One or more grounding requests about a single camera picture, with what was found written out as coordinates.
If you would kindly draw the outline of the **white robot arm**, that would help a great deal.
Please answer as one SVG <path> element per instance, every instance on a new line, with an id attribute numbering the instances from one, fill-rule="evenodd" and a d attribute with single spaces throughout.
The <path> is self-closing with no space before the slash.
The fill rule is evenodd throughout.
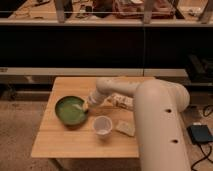
<path id="1" fill-rule="evenodd" d="M 87 97 L 88 107 L 101 105 L 113 93 L 133 98 L 141 170 L 191 171 L 179 122 L 190 102 L 187 89 L 160 79 L 127 82 L 102 77 Z"/>

